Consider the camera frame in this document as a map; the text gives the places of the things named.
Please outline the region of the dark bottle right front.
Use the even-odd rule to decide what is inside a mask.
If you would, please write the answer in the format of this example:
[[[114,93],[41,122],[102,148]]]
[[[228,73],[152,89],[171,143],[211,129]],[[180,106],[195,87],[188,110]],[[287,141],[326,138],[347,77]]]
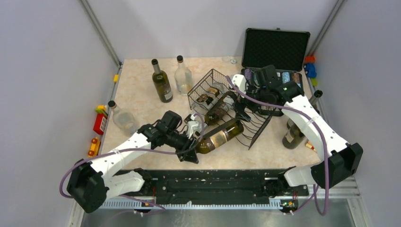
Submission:
[[[295,149],[304,140],[305,135],[291,119],[287,121],[287,128],[288,130],[282,139],[282,144],[288,149]]]

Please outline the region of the red toy block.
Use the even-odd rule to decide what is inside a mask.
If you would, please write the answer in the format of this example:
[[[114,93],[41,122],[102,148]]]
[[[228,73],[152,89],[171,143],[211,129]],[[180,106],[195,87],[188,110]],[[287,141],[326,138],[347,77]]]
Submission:
[[[106,129],[108,119],[107,108],[105,105],[98,105],[95,109],[96,120],[94,123],[93,131],[98,135],[103,135]]]

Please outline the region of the black wire wine rack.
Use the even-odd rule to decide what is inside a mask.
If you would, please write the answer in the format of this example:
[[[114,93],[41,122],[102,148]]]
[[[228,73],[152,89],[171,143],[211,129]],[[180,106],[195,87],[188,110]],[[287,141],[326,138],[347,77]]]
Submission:
[[[188,93],[189,107],[202,115],[205,132],[229,121],[241,121],[243,131],[235,139],[251,149],[276,113],[273,107],[259,106],[230,88],[225,76],[211,69]]]

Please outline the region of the black poker chip case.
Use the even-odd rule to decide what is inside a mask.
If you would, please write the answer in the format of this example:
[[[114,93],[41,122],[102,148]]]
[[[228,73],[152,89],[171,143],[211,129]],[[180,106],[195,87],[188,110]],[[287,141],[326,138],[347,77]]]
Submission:
[[[283,74],[301,71],[309,39],[306,31],[246,29],[241,73],[247,84],[266,87],[273,93],[274,105],[283,106],[292,95],[302,94],[302,82],[284,82]]]

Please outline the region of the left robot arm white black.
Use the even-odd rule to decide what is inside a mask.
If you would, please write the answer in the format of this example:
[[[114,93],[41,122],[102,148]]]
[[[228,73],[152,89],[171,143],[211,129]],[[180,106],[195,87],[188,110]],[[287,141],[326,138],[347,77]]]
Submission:
[[[103,203],[129,192],[139,195],[150,193],[152,183],[141,169],[119,175],[127,164],[147,152],[156,153],[157,147],[167,145],[175,149],[174,155],[193,152],[199,139],[192,133],[180,133],[177,127],[180,115],[167,111],[160,120],[141,126],[124,143],[108,153],[78,161],[62,178],[60,194],[75,202],[86,212],[92,213]]]

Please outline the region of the green wine bottle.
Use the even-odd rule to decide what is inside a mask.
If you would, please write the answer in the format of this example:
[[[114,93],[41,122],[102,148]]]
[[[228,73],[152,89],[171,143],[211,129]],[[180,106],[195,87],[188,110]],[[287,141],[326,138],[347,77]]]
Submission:
[[[208,126],[217,124],[233,108],[237,95],[232,91],[227,91],[217,101],[217,103],[206,113],[205,123]]]
[[[316,90],[313,93],[313,95],[311,96],[311,98],[309,99],[310,104],[312,105],[312,107],[318,114],[320,114],[320,111],[318,110],[317,102],[318,102],[319,98],[322,96],[323,96],[323,92],[321,90]]]
[[[196,146],[195,151],[200,154],[208,154],[242,134],[243,131],[242,122],[237,119],[231,119],[206,133]]]
[[[152,59],[151,64],[154,69],[152,80],[158,97],[161,102],[168,103],[173,99],[173,92],[171,90],[168,76],[163,70],[160,69],[157,59]]]

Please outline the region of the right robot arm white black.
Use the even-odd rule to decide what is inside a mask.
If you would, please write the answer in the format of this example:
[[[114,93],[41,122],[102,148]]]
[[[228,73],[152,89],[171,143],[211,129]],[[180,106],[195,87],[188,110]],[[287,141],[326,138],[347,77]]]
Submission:
[[[302,88],[294,81],[283,83],[273,65],[258,69],[251,79],[242,74],[227,77],[230,87],[257,105],[279,108],[314,146],[320,163],[293,167],[277,182],[278,191],[290,195],[297,186],[316,184],[330,189],[352,176],[363,149],[338,135],[315,110]]]

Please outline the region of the yellow toy car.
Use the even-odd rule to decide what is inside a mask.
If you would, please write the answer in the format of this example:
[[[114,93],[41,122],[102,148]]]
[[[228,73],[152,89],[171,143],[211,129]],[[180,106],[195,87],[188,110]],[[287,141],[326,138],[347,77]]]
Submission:
[[[95,137],[91,140],[91,146],[87,153],[88,157],[95,157],[98,155],[99,148],[101,145],[101,140],[98,137]]]

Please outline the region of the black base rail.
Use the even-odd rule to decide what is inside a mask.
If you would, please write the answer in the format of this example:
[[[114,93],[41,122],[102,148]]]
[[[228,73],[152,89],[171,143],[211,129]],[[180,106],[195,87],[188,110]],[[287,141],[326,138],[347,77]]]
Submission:
[[[306,185],[280,186],[283,169],[144,170],[145,183],[131,197],[150,197],[160,205],[268,204],[279,197],[308,196]]]

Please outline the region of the blue orange toy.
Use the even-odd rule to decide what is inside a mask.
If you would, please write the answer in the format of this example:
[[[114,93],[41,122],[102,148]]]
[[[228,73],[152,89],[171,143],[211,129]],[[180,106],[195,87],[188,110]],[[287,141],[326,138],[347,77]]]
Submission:
[[[306,56],[304,59],[304,71],[305,75],[311,80],[312,85],[315,87],[317,86],[317,72],[315,68],[315,57],[312,56]]]

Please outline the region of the square clear liquor bottle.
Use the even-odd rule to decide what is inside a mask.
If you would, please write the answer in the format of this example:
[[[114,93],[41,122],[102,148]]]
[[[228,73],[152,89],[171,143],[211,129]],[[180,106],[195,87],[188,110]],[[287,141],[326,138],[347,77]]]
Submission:
[[[205,115],[223,96],[226,91],[224,84],[215,82],[206,92],[198,96],[192,104],[193,112]]]

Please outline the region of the green wine bottle back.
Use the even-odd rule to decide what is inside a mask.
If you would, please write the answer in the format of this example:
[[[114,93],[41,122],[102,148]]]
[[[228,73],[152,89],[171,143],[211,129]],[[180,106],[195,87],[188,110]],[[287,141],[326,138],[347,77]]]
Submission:
[[[151,64],[154,69],[152,80],[158,97],[161,102],[168,103],[173,99],[173,92],[171,90],[168,76],[163,70],[160,69],[157,59],[152,59]]]

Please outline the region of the green wine bottle front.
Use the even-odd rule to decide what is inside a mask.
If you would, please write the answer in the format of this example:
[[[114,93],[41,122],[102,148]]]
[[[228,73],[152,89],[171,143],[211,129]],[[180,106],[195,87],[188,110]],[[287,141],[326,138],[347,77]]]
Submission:
[[[206,113],[205,123],[208,126],[217,124],[233,108],[237,95],[232,91],[227,91],[217,101],[217,103]]]

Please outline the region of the small clear glass lid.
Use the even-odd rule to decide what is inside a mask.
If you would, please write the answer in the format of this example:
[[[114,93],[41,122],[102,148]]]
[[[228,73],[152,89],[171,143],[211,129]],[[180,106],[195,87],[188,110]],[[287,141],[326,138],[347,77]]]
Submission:
[[[232,56],[224,56],[224,57],[222,57],[222,61],[223,62],[229,62],[231,64],[236,64],[237,63],[236,58],[234,58]]]

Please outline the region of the clear tall glass bottle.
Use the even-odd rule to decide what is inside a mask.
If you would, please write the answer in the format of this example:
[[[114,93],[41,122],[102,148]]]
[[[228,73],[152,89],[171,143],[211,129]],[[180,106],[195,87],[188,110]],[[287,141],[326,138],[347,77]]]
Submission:
[[[180,95],[188,95],[189,91],[193,88],[193,79],[191,70],[185,65],[183,56],[178,55],[177,70],[174,73],[176,88]]]

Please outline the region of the clear round bottle left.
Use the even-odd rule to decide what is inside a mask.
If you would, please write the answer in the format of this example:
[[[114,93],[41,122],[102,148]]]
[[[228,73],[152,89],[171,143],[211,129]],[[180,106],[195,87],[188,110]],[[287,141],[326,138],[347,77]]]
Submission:
[[[113,112],[114,124],[127,136],[133,135],[137,132],[139,126],[133,114],[123,108],[120,108],[114,100],[108,102],[108,106]]]

